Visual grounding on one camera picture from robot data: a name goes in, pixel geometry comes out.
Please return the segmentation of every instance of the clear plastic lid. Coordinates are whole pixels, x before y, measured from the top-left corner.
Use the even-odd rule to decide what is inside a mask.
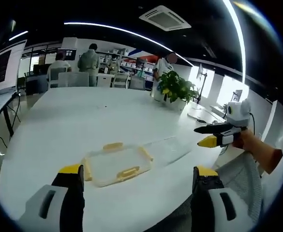
[[[101,151],[90,152],[82,161],[85,180],[103,187],[131,179],[151,169],[153,159],[142,146],[108,144]]]

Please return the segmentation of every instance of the ceiling vent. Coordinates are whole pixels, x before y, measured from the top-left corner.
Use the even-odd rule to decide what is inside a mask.
[[[165,6],[158,6],[144,13],[140,19],[151,23],[164,31],[191,28],[183,18]]]

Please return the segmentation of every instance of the black ceiling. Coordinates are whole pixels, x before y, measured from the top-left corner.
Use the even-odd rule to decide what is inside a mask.
[[[276,7],[263,2],[254,1],[254,4],[270,20],[283,43],[283,2],[277,3]],[[6,14],[3,14],[5,17],[1,16],[0,21],[13,18],[16,21],[14,34],[28,30],[27,39],[30,44],[75,36],[125,44],[157,55],[165,52],[163,48],[149,41],[121,31],[100,27],[64,26],[63,22],[106,24],[142,34],[184,57],[205,59],[241,71],[241,53],[236,29],[221,0],[178,0],[173,3],[156,0],[139,3],[75,0],[66,3],[61,1],[54,5],[52,3],[11,3],[7,9],[1,9]],[[192,28],[166,32],[139,19],[143,13],[158,5],[164,5],[180,15]],[[266,91],[275,92],[275,95],[283,94],[282,54],[263,28],[241,9],[236,6],[234,8],[244,34],[247,74],[267,86]],[[215,58],[209,55],[205,47],[213,51]]]

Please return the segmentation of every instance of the gray trousers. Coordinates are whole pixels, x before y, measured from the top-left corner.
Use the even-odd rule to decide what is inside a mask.
[[[97,75],[89,75],[89,86],[90,87],[97,86]]]

